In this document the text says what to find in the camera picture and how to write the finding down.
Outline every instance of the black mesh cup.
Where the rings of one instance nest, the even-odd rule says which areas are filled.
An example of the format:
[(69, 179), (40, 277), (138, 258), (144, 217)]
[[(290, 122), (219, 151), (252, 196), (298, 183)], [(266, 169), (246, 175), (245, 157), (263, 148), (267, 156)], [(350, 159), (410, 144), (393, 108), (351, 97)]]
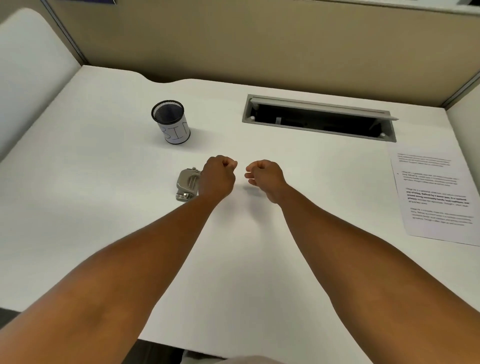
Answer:
[(170, 144), (181, 144), (190, 137), (183, 105), (175, 100), (159, 102), (152, 109), (152, 118)]

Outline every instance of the metal hole punch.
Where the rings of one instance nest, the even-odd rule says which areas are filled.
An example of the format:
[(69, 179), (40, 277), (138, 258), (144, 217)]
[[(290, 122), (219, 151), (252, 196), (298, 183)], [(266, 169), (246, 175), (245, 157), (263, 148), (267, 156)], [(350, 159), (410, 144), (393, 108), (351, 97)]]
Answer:
[(202, 171), (193, 167), (187, 168), (180, 172), (180, 176), (177, 180), (177, 195), (178, 201), (187, 202), (197, 196), (198, 193), (198, 181), (200, 180), (200, 173)]

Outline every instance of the white desk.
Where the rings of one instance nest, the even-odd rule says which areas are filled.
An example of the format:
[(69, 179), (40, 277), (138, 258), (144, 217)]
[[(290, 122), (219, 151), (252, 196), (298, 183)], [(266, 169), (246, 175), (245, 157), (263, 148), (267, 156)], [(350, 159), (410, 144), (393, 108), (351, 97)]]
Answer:
[[(233, 193), (140, 338), (288, 364), (370, 362), (278, 206), (246, 183), (245, 166), (259, 158), (277, 161), (313, 202), (386, 239), (480, 309), (480, 249), (405, 233), (386, 142), (242, 123), (249, 93), (385, 109), (400, 119), (399, 142), (456, 143), (443, 109), (200, 80), (157, 84), (84, 66), (0, 164), (0, 306), (24, 310), (89, 255), (177, 207), (179, 172), (225, 154), (239, 161)], [(185, 144), (166, 143), (150, 117), (164, 99), (185, 106)]]

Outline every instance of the paper sheet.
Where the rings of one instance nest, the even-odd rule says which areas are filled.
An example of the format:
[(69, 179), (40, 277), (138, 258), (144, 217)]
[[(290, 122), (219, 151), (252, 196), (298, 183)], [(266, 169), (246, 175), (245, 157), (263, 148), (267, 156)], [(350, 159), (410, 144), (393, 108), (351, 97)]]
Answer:
[(388, 148), (407, 234), (480, 246), (480, 196), (463, 155)]

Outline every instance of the fist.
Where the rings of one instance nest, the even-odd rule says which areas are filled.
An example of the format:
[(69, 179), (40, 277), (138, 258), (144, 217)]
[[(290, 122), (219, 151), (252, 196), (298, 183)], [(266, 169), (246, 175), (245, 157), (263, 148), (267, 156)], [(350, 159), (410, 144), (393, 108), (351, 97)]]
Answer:
[(225, 156), (210, 157), (204, 165), (198, 182), (198, 195), (212, 197), (219, 202), (233, 190), (237, 161)]
[(260, 187), (268, 199), (276, 204), (278, 194), (288, 187), (280, 166), (264, 159), (250, 163), (246, 170), (245, 178), (248, 178), (248, 183)]

